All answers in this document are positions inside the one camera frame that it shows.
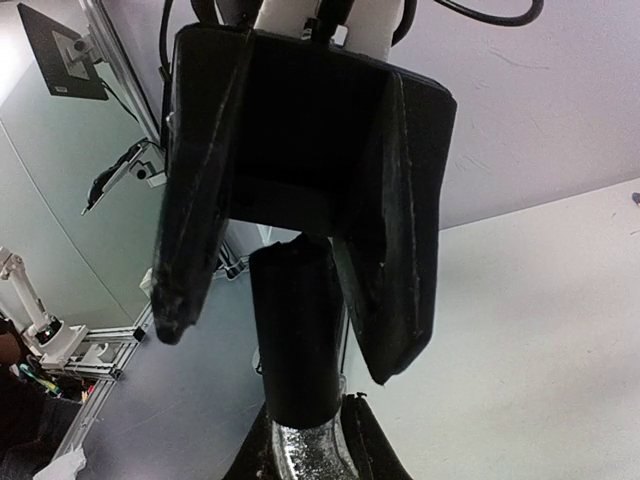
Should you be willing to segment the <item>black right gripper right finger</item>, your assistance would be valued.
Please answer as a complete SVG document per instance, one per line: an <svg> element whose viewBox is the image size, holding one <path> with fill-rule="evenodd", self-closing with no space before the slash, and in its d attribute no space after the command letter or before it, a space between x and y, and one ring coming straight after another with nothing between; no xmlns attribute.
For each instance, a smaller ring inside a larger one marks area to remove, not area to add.
<svg viewBox="0 0 640 480"><path fill-rule="evenodd" d="M342 429L360 479L412 479L380 427L364 394L343 396Z"/></svg>

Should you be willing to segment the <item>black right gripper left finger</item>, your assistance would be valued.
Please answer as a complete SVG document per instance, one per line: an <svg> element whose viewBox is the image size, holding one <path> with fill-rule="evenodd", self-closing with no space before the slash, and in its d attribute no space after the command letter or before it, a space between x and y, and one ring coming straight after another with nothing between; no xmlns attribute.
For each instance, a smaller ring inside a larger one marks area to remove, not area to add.
<svg viewBox="0 0 640 480"><path fill-rule="evenodd" d="M281 480L274 453L273 421L266 403L229 467L229 480Z"/></svg>

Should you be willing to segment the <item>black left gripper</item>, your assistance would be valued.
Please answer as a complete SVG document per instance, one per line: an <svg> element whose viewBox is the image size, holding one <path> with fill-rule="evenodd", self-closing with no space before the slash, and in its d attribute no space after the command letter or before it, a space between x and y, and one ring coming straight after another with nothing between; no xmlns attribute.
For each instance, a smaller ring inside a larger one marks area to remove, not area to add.
<svg viewBox="0 0 640 480"><path fill-rule="evenodd" d="M334 236L341 286L377 384L419 356L433 333L457 103L431 79L391 72L257 31L178 32L152 268L161 342L198 321L229 218L329 235L365 152Z"/></svg>

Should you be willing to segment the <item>clear nail polish bottle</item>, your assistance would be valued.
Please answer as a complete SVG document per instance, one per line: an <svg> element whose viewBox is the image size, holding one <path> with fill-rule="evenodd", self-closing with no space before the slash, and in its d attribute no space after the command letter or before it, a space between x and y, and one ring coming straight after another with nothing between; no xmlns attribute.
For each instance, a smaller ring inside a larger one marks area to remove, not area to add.
<svg viewBox="0 0 640 480"><path fill-rule="evenodd" d="M319 426L294 428L270 420L270 444L280 479L359 479L342 425L342 406Z"/></svg>

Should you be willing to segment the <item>black nail polish cap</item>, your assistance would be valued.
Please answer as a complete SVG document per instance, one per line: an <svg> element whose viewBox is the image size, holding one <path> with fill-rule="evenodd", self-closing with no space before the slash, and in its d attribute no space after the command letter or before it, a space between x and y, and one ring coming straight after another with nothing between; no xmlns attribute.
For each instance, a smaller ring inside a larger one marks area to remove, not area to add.
<svg viewBox="0 0 640 480"><path fill-rule="evenodd" d="M343 296L328 240L300 234L250 255L250 278L267 411L309 429L340 408Z"/></svg>

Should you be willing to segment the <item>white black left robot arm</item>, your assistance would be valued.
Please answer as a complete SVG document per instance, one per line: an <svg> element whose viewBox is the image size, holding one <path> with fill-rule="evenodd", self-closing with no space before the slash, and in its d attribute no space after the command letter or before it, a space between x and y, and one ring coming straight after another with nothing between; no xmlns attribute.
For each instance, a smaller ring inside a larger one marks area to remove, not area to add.
<svg viewBox="0 0 640 480"><path fill-rule="evenodd" d="M387 56L412 1L252 1L175 36L151 304L158 338L201 314L230 220L328 237L377 383L432 336L439 203L457 105Z"/></svg>

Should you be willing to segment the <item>black monitor on arm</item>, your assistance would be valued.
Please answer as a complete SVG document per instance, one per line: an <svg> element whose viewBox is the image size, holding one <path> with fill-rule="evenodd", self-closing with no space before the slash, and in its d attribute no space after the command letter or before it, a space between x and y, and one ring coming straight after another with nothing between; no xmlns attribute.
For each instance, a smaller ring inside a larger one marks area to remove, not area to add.
<svg viewBox="0 0 640 480"><path fill-rule="evenodd" d="M51 96L106 101L92 40L19 3L18 13L36 63Z"/></svg>

